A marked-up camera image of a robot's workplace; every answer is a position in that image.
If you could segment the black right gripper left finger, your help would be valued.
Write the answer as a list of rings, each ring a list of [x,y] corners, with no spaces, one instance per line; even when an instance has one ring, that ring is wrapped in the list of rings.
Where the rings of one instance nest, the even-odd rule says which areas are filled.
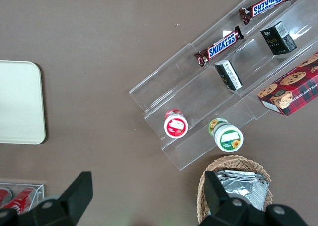
[[[92,173],[84,171],[58,199],[48,199],[18,216],[19,226],[75,226],[93,198]]]

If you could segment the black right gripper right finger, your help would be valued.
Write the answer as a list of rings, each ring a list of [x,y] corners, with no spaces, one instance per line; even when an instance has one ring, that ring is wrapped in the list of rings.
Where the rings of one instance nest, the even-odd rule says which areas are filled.
[[[266,226],[265,212],[245,200],[230,197],[212,171],[205,172],[204,194],[210,210],[201,226]]]

